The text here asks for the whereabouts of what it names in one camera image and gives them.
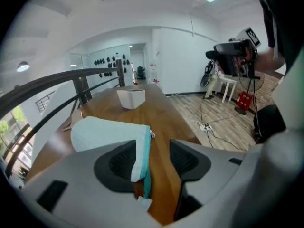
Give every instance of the metal railing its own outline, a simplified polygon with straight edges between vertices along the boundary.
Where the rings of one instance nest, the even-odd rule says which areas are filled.
[[[91,69],[80,69],[80,70],[74,70],[74,71],[67,71],[63,73],[48,75],[43,78],[36,79],[34,81],[31,81],[25,85],[22,85],[4,96],[0,98],[0,119],[11,109],[15,108],[17,105],[21,104],[22,102],[26,101],[27,99],[31,98],[32,96],[38,94],[41,91],[44,91],[50,87],[53,87],[55,85],[61,84],[63,82],[73,80],[76,90],[76,95],[64,103],[62,103],[60,106],[58,106],[56,109],[54,109],[52,112],[50,112],[48,115],[46,115],[24,138],[22,143],[18,146],[17,150],[13,153],[10,161],[8,162],[8,165],[5,169],[5,174],[8,178],[10,178],[14,163],[16,162],[19,154],[22,152],[24,146],[26,143],[30,141],[30,139],[39,131],[39,129],[48,121],[50,120],[54,115],[56,115],[60,110],[62,110],[64,107],[69,105],[70,103],[74,102],[72,112],[75,109],[76,102],[79,100],[81,104],[83,104],[87,97],[86,95],[90,93],[93,89],[98,88],[99,86],[102,86],[108,82],[111,82],[113,80],[118,79],[119,84],[117,84],[115,87],[123,87],[125,86],[124,83],[124,72],[122,67],[121,60],[116,61],[116,68],[91,68]],[[76,87],[77,83],[79,83],[79,78],[84,77],[86,79],[86,76],[89,75],[95,75],[95,74],[103,74],[108,72],[117,72],[118,77],[114,77],[112,79],[109,79],[107,81],[104,81],[98,85],[95,85],[91,88],[81,90],[79,87]]]
[[[40,100],[35,102],[36,106],[38,107],[38,110],[40,112],[43,112],[46,109],[46,107],[47,107],[50,99],[52,98],[54,92],[55,92],[55,90],[53,92],[49,93],[48,95],[46,95],[45,97],[43,97]]]

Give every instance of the light blue cloth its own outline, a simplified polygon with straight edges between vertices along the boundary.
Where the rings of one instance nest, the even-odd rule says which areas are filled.
[[[144,179],[144,197],[148,198],[151,189],[149,126],[88,116],[76,123],[71,131],[71,141],[76,152],[128,140],[136,140],[136,161],[132,168],[131,181]]]

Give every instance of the stand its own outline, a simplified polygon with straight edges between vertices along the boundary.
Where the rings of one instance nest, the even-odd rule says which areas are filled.
[[[249,92],[250,85],[251,85],[251,80],[249,81],[248,89],[247,89],[247,92],[246,92],[245,100],[243,101],[242,108],[240,108],[240,107],[238,107],[238,106],[234,107],[234,110],[235,110],[236,112],[242,114],[242,115],[246,115],[246,111],[244,111],[243,108],[244,108],[244,103],[245,103],[245,101],[246,101],[246,99],[247,99],[247,96],[248,96],[248,92]]]

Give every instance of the power strip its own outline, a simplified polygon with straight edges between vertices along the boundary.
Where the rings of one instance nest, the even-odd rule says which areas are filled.
[[[202,131],[202,132],[211,132],[212,131],[212,127],[207,123],[205,125],[200,125],[199,126],[199,129]]]

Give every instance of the person's arm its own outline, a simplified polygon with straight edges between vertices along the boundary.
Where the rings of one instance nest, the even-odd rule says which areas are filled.
[[[278,59],[274,60],[274,49],[268,48],[266,52],[259,53],[255,62],[255,70],[259,72],[270,72],[279,69],[285,63],[283,55],[279,52]]]

